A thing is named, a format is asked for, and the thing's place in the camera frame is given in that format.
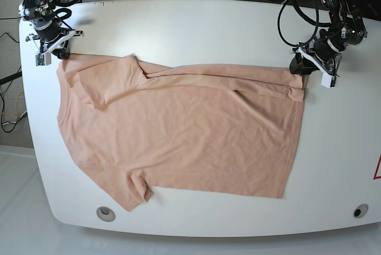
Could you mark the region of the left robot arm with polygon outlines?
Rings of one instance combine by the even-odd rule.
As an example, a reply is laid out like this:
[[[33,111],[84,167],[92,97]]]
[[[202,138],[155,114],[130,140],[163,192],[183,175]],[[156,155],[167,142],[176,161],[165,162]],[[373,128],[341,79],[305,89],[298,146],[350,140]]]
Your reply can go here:
[[[336,78],[342,52],[348,45],[358,45],[367,36],[362,16],[355,0],[321,0],[329,10],[329,23],[321,23],[305,15],[296,0],[290,0],[295,11],[307,23],[320,29],[319,37],[299,48],[294,48],[294,59],[289,70],[292,74],[309,75],[316,70]]]

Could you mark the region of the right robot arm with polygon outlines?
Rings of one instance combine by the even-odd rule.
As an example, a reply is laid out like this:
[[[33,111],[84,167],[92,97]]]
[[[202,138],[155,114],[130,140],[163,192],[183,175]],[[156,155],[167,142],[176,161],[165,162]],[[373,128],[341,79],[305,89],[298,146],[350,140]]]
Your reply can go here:
[[[84,35],[83,31],[75,30],[65,22],[65,19],[72,14],[69,7],[78,1],[22,0],[20,2],[18,14],[22,20],[29,22],[36,32],[26,40],[40,42],[35,55],[37,66],[51,64],[52,55],[60,60],[69,59],[69,40]]]

